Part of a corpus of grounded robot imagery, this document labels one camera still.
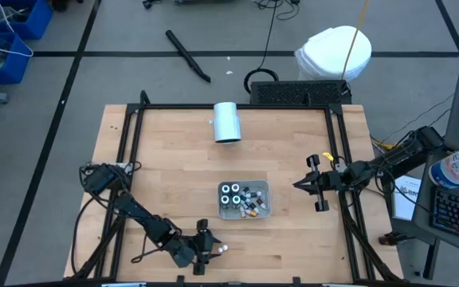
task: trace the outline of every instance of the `blue bin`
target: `blue bin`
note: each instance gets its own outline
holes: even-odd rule
[[[1,5],[26,5],[33,7],[26,22],[10,22],[15,33],[21,39],[40,39],[44,33],[47,25],[49,24],[53,11],[45,0],[0,0]],[[0,33],[7,33],[9,31],[5,22],[0,22]]]
[[[10,51],[30,54],[24,42],[15,33],[0,33],[0,39],[12,43]],[[29,57],[9,53],[5,64],[0,68],[0,85],[18,84],[22,81]]]

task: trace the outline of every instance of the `gray floor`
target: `gray floor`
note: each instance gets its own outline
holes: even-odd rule
[[[37,51],[77,50],[94,0],[71,2],[54,14],[45,36],[30,41]],[[299,15],[276,22],[271,50],[293,51],[308,37],[333,26],[356,25],[364,0],[304,0]],[[459,33],[459,1],[445,0]],[[197,51],[263,50],[271,10],[250,0],[176,6],[163,0],[145,11],[141,1],[103,0],[86,51],[174,51],[164,32],[172,29],[182,43]],[[457,52],[435,1],[371,1],[363,32],[378,52]],[[84,57],[68,101],[58,103],[71,69],[72,57],[34,57],[23,82],[0,86],[10,102],[0,105],[0,262],[37,166],[51,119],[58,105],[65,112],[29,220],[6,284],[59,280],[63,274],[80,207],[77,168],[92,157],[106,104],[138,100],[146,89],[154,103],[249,102],[242,88],[246,73],[260,57],[200,57],[212,76],[208,85],[178,57]],[[281,80],[295,80],[294,57],[269,57],[265,67]],[[459,57],[373,58],[351,83],[353,101],[363,104],[371,134],[384,139],[410,119],[453,93]],[[255,77],[254,81],[267,77]],[[450,107],[450,100],[409,128],[429,124]],[[435,124],[442,134],[447,116]],[[390,138],[398,140],[403,132]],[[443,245],[435,279],[414,276],[422,269],[427,246],[411,240],[399,247],[405,277],[416,282],[459,286],[459,250]]]

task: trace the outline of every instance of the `keyboard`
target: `keyboard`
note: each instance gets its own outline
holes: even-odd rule
[[[346,81],[254,81],[251,83],[252,104],[351,104]]]
[[[459,196],[437,188],[433,197],[431,226],[459,235]]]

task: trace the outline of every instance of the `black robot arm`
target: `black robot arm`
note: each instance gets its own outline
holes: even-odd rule
[[[103,199],[99,194],[108,187],[117,189],[119,194],[104,206],[109,211],[115,212],[117,216],[106,236],[101,238],[92,256],[70,278],[88,277],[126,218],[139,223],[144,228],[147,238],[156,246],[156,251],[167,251],[178,267],[187,267],[193,263],[194,275],[203,275],[205,265],[210,262],[210,259],[220,256],[220,254],[212,254],[214,243],[221,243],[221,241],[216,239],[208,229],[207,219],[198,220],[196,235],[183,235],[182,230],[171,220],[152,214],[134,199],[128,192],[129,178],[124,168],[106,163],[82,167],[80,181],[84,191],[102,205],[104,205]]]
[[[349,163],[347,167],[335,166],[336,170],[334,171],[319,172],[317,167],[320,164],[319,157],[318,155],[311,155],[307,158],[307,164],[312,171],[307,173],[304,179],[294,183],[293,186],[308,192],[310,195],[318,196],[318,201],[315,203],[316,211],[328,210],[327,200],[323,196],[324,191],[339,192],[341,206],[345,206],[342,207],[344,225],[359,241],[364,252],[370,257],[384,280],[401,281],[402,279],[394,275],[383,263],[369,244],[366,236],[360,232],[349,211],[346,193],[361,191],[369,185],[371,179],[382,175],[384,172],[392,177],[390,180],[394,180],[397,175],[405,174],[408,170],[416,167],[422,159],[426,161],[429,152],[443,147],[443,139],[434,128],[422,127],[409,132],[400,144],[372,161],[360,160]]]

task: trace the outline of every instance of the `wooden table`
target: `wooden table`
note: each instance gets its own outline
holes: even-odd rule
[[[372,159],[363,107],[348,105],[343,106],[343,110],[353,160]],[[115,161],[124,111],[124,105],[106,106],[93,162]],[[292,183],[309,171],[305,163],[307,156],[330,151],[324,112],[239,110],[238,114],[243,140],[222,145],[214,143],[209,125],[213,117],[210,109],[145,111],[137,156],[143,168],[135,173],[132,194],[150,212],[171,219],[184,234],[194,234],[196,221],[208,218],[209,228],[229,250],[210,262],[205,276],[192,275],[192,265],[177,268],[167,253],[155,253],[132,264],[131,258],[141,252],[144,231],[137,223],[127,220],[118,281],[176,281],[178,275],[185,275],[186,282],[289,283],[292,277],[300,277],[305,283],[351,282],[336,194],[326,192],[330,210],[316,213],[316,197],[292,187]],[[342,153],[338,129],[335,130],[338,150]],[[329,170],[328,159],[322,156],[320,160],[320,170]],[[251,179],[269,182],[273,201],[271,217],[220,219],[218,184]],[[383,198],[367,191],[360,198],[371,244],[390,269],[402,277],[396,248],[378,244],[378,237],[391,231]],[[76,244],[77,268],[98,244],[104,215],[105,210],[96,204],[85,211]],[[355,246],[360,274],[365,277],[357,241]],[[147,250],[153,248],[148,242]],[[106,274],[111,255],[112,247],[109,247]],[[65,276],[71,274],[67,264]]]

